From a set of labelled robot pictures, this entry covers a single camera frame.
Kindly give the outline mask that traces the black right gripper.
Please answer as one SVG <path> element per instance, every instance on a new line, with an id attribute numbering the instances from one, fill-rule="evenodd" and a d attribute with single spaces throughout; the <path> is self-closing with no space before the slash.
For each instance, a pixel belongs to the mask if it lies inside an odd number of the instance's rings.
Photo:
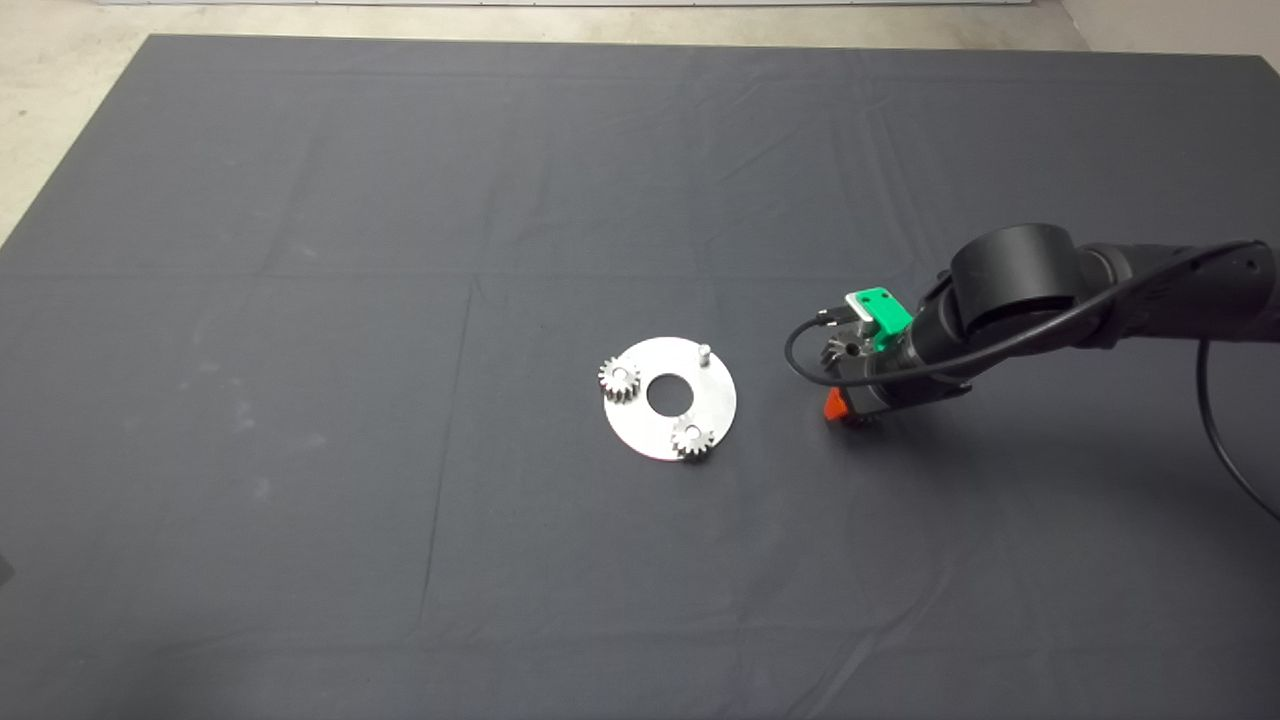
<path id="1" fill-rule="evenodd" d="M 863 354 L 856 345 L 832 346 L 832 378 L 850 380 L 870 377 L 879 354 Z M 963 397 L 972 391 L 968 382 L 927 377 L 913 380 L 878 383 L 852 388 L 827 389 L 823 418 L 828 423 L 872 419 L 881 414 Z"/>

